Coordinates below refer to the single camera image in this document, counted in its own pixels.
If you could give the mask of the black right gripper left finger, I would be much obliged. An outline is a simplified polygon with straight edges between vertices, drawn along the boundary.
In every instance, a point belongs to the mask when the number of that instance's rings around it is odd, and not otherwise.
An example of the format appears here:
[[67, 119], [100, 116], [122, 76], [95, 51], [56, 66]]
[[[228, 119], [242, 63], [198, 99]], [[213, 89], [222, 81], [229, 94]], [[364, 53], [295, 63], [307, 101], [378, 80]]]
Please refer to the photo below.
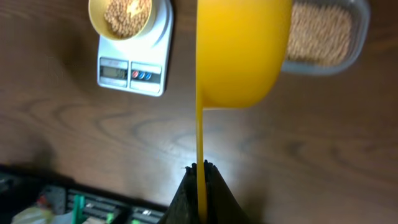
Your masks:
[[185, 168], [185, 175], [170, 206], [158, 224], [197, 224], [197, 165]]

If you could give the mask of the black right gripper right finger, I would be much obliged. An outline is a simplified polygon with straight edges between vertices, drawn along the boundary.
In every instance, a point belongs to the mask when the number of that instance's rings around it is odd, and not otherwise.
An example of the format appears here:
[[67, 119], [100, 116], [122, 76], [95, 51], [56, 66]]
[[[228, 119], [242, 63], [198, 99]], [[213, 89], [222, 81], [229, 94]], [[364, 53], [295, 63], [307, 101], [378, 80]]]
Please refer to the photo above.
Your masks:
[[204, 161], [207, 191], [208, 218], [210, 224], [250, 224], [250, 218], [234, 198], [218, 168]]

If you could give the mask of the yellow plastic scoop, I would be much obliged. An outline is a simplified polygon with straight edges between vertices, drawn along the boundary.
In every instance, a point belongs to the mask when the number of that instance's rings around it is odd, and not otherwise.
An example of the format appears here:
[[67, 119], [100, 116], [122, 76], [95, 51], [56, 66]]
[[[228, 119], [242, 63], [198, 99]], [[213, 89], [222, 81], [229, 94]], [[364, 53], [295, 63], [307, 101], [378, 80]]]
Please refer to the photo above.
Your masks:
[[208, 219], [203, 112], [247, 108], [271, 90], [289, 39], [292, 0], [198, 0], [196, 33], [197, 199]]

